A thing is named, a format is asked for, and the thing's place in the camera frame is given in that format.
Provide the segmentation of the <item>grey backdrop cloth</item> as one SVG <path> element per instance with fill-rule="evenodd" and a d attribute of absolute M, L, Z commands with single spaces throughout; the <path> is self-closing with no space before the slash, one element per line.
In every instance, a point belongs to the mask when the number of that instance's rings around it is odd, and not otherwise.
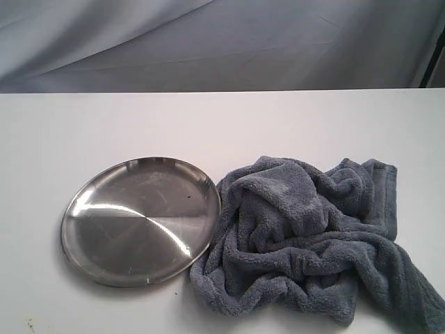
<path fill-rule="evenodd" d="M 411 88 L 443 1 L 2 1 L 1 92 Z"/>

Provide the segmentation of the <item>black stand pole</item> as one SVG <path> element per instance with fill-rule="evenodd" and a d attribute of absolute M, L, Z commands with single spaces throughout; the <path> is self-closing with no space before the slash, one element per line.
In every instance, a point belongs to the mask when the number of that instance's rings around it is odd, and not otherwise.
<path fill-rule="evenodd" d="M 426 69 L 425 69 L 423 76 L 421 78 L 419 88 L 427 87 L 427 85 L 430 82 L 430 79 L 432 77 L 432 74 L 435 71 L 436 65 L 437 65 L 439 58 L 442 54 L 442 51 L 444 49 L 444 31 L 445 31 L 445 28 L 442 28 L 441 33 L 439 34 L 438 38 L 436 39 L 434 49 L 431 52 L 431 55 L 428 59 L 428 64 L 427 64 Z"/>

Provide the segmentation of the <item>round stainless steel plate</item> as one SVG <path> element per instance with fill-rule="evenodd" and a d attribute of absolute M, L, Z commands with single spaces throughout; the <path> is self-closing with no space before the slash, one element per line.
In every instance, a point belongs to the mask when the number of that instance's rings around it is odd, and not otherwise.
<path fill-rule="evenodd" d="M 68 264 L 117 288 L 162 283 L 209 248 L 221 212 L 218 190 L 201 169 L 170 157 L 124 161 L 73 196 L 60 224 Z"/>

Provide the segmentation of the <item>grey-blue fleece towel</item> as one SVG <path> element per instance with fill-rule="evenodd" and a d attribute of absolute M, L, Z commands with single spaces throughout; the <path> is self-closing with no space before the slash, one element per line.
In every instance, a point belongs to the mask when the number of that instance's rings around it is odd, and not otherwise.
<path fill-rule="evenodd" d="M 270 303 L 355 316 L 363 287 L 422 333 L 444 332 L 444 299 L 396 242 L 396 167 L 344 159 L 323 172 L 260 157 L 218 183 L 222 211 L 208 250 L 190 271 L 214 312 L 240 317 Z"/>

